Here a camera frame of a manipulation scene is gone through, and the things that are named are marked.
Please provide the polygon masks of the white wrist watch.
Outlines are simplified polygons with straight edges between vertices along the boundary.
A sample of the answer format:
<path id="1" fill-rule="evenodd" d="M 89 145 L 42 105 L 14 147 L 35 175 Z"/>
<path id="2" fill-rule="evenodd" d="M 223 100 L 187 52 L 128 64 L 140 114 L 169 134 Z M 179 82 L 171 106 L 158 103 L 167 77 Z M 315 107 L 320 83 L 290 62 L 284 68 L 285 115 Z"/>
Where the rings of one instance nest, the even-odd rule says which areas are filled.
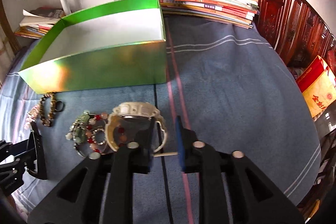
<path id="1" fill-rule="evenodd" d="M 121 145 L 135 141 L 136 132 L 144 130 L 152 119 L 155 120 L 154 131 L 160 138 L 154 140 L 151 148 L 154 153 L 159 153 L 169 134 L 160 111 L 148 102 L 123 102 L 115 107 L 105 125 L 105 141 L 116 152 Z"/>

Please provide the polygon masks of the silver metal bangle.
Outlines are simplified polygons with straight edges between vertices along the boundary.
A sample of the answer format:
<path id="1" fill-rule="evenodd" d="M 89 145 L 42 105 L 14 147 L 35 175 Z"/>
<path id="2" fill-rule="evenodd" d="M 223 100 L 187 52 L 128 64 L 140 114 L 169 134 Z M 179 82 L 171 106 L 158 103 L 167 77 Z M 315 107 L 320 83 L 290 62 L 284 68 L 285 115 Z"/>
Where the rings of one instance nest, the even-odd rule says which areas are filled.
<path id="1" fill-rule="evenodd" d="M 95 143 L 73 143 L 73 148 L 76 151 L 76 153 L 81 156 L 82 158 L 96 158 L 98 154 L 104 155 L 110 151 L 110 148 L 105 143 L 103 145 L 97 145 Z"/>

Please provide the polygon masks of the blue striped bed sheet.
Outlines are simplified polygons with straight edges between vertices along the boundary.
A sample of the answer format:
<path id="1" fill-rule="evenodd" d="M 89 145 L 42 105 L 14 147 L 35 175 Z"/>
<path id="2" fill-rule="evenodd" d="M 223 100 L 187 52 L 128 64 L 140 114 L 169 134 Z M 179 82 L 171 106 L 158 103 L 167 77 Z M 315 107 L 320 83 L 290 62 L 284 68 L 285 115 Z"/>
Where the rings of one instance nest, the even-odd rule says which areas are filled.
<path id="1" fill-rule="evenodd" d="M 29 140 L 33 185 L 52 189 L 28 223 L 304 223 L 298 203 L 319 169 L 320 145 L 293 75 L 255 28 L 163 18 L 166 81 L 70 92 L 34 92 L 9 74 L 1 135 Z M 139 144 L 82 158 L 74 142 L 107 144 L 109 114 L 148 102 L 168 139 L 137 173 Z M 175 119 L 190 130 L 190 167 L 179 163 Z"/>

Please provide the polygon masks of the green cardboard box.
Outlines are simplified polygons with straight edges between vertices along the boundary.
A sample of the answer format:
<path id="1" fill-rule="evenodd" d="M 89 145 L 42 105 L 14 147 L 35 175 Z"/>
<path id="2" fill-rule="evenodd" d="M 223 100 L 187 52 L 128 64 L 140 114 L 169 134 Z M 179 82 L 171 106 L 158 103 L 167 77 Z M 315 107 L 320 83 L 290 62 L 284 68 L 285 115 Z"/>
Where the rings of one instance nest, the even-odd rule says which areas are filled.
<path id="1" fill-rule="evenodd" d="M 166 81 L 159 0 L 121 0 L 61 18 L 34 46 L 19 75 L 36 93 Z"/>

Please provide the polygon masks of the left book stack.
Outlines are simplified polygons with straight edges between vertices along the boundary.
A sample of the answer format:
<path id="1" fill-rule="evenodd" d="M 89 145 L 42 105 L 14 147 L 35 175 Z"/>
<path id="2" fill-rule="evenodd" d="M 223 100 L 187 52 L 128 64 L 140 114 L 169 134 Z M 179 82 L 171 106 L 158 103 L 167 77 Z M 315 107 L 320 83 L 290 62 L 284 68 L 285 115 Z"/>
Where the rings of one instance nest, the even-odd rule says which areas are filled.
<path id="1" fill-rule="evenodd" d="M 35 10 L 23 10 L 23 19 L 19 28 L 14 32 L 16 36 L 30 39 L 40 39 L 66 14 L 63 9 L 40 7 Z"/>

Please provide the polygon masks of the red wooden headboard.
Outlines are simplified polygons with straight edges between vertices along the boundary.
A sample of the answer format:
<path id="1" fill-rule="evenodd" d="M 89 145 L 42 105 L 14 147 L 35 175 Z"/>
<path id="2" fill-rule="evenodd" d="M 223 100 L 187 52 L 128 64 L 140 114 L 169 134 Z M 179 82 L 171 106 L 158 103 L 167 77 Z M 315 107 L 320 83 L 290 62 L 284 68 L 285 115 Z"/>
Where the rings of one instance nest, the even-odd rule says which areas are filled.
<path id="1" fill-rule="evenodd" d="M 321 56 L 335 57 L 335 36 L 306 0 L 258 0 L 259 34 L 293 68 L 306 68 Z"/>

